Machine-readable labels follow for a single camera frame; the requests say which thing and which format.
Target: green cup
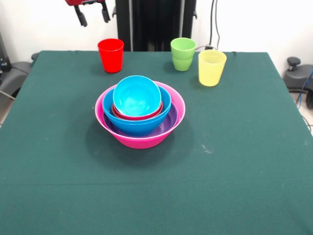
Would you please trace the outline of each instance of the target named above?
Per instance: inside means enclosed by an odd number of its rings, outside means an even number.
[[[190,68],[195,54],[196,42],[190,38],[175,38],[171,41],[174,67],[179,71]]]

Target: pink bowl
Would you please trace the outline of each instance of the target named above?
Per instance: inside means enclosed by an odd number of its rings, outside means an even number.
[[[159,106],[159,108],[152,114],[146,115],[146,116],[137,116],[137,117],[132,117],[132,116],[127,116],[127,115],[123,115],[121,114],[115,107],[114,104],[112,104],[112,112],[113,114],[117,117],[117,118],[121,118],[124,120],[131,120],[131,121],[140,121],[140,120],[147,120],[149,118],[153,118],[157,115],[159,115],[162,112],[163,109],[163,102],[161,100],[161,104]]]
[[[116,87],[116,85],[108,88],[97,99],[97,102],[96,102],[94,109],[95,109],[95,114],[96,114],[98,122],[107,131],[109,131],[118,141],[120,141],[123,145],[125,145],[129,148],[144,149],[144,148],[151,148],[151,147],[158,145],[181,123],[181,121],[183,120],[183,118],[185,116],[186,107],[185,107],[185,102],[182,99],[181,95],[175,89],[171,88],[170,86],[168,86],[164,83],[161,83],[161,82],[155,82],[155,83],[157,85],[163,87],[164,89],[166,89],[169,92],[169,94],[172,97],[172,103],[175,105],[175,107],[177,109],[177,113],[178,113],[178,119],[177,119],[176,124],[167,132],[164,132],[164,133],[157,135],[157,136],[141,137],[141,138],[127,137],[127,136],[123,136],[123,135],[119,135],[119,134],[115,133],[105,124],[105,122],[103,121],[102,100],[103,100],[104,96],[110,90],[112,90],[112,89],[114,89],[114,87]]]

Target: bowl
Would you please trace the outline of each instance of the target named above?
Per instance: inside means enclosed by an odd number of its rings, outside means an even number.
[[[168,114],[166,115],[166,118],[164,119],[164,121],[152,133],[150,133],[149,135],[147,135],[145,137],[157,136],[157,135],[160,135],[164,132],[167,132],[176,124],[177,119],[178,119],[177,109],[176,109],[175,105],[172,104],[171,109],[168,112]],[[132,136],[125,134],[124,132],[119,130],[117,127],[115,127],[110,122],[110,120],[108,119],[108,117],[106,116],[105,113],[103,113],[103,121],[105,122],[107,127],[110,128],[113,132],[120,134],[120,135],[123,135],[123,136],[132,137]]]
[[[162,87],[158,88],[162,94],[163,109],[162,112],[155,117],[146,120],[125,120],[116,117],[112,112],[113,104],[113,92],[114,89],[110,89],[103,99],[103,110],[108,119],[118,129],[131,136],[146,136],[153,132],[165,119],[166,115],[171,108],[171,96]]]
[[[112,112],[117,118],[121,118],[121,119],[125,119],[125,120],[132,120],[132,121],[145,120],[145,119],[153,118],[154,116],[159,115],[162,112],[162,109],[163,109],[163,102],[161,101],[160,107],[154,113],[146,115],[146,116],[131,117],[131,116],[121,114],[119,111],[117,111],[114,104],[112,105]]]
[[[104,91],[96,101],[94,109],[95,109],[95,115],[96,115],[98,122],[101,124],[101,126],[104,129],[110,132],[119,142],[121,142],[123,145],[129,148],[145,149],[145,148],[152,148],[160,144],[176,127],[178,127],[178,125],[182,122],[185,116],[186,108],[185,108],[184,100],[181,97],[181,95],[175,89],[173,89],[172,87],[164,83],[161,83],[161,82],[155,82],[155,83],[158,86],[165,88],[169,92],[169,94],[172,97],[172,103],[173,105],[175,105],[175,108],[178,114],[178,119],[177,119],[176,124],[171,129],[156,136],[148,136],[148,137],[125,136],[125,135],[114,132],[107,126],[107,124],[103,120],[104,112],[102,108],[102,100],[111,89],[114,89],[115,86],[112,86],[108,88],[106,91]]]
[[[151,79],[134,75],[121,80],[114,89],[113,102],[117,111],[130,117],[155,113],[161,104],[161,92]]]

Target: light blue bowl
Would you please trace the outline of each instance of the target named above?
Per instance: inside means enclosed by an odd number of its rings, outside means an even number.
[[[116,85],[113,102],[121,114],[131,117],[145,116],[160,107],[161,93],[151,79],[134,75],[124,78]]]
[[[112,104],[113,104],[113,92],[114,89],[109,91],[103,99],[103,111],[108,117],[108,119],[112,122],[112,124],[120,129],[125,134],[130,136],[139,137],[146,136],[153,132],[166,118],[166,115],[171,109],[172,99],[170,94],[162,87],[158,87],[161,92],[163,109],[162,112],[152,118],[146,120],[132,121],[120,119],[114,116],[112,112]]]

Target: cup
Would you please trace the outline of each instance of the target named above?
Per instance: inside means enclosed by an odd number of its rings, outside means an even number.
[[[199,53],[199,81],[201,84],[213,87],[221,79],[226,63],[226,55],[218,50],[204,50]]]
[[[190,68],[194,57],[196,42],[190,38],[175,38],[171,41],[174,67],[179,71]]]
[[[122,70],[124,43],[122,40],[109,38],[98,43],[103,68],[106,72]]]

